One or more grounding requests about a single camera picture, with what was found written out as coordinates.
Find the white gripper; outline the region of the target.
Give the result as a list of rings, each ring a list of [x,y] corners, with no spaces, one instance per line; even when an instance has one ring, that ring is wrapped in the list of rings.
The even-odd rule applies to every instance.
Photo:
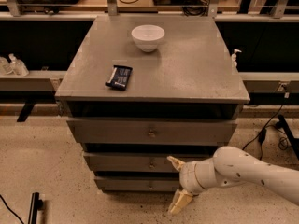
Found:
[[[195,175],[194,161],[185,163],[173,156],[168,156],[167,159],[171,162],[173,167],[179,171],[179,182],[183,188],[183,190],[176,190],[168,208],[170,214],[176,215],[192,201],[193,195],[200,193],[200,186]]]

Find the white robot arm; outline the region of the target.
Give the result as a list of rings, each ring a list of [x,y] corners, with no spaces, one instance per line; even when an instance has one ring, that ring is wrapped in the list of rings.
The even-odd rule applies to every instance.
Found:
[[[220,147],[211,158],[184,162],[167,159],[179,172],[179,184],[169,206],[178,214],[195,196],[212,188],[230,188],[250,182],[299,204],[299,171],[260,161],[237,147]]]

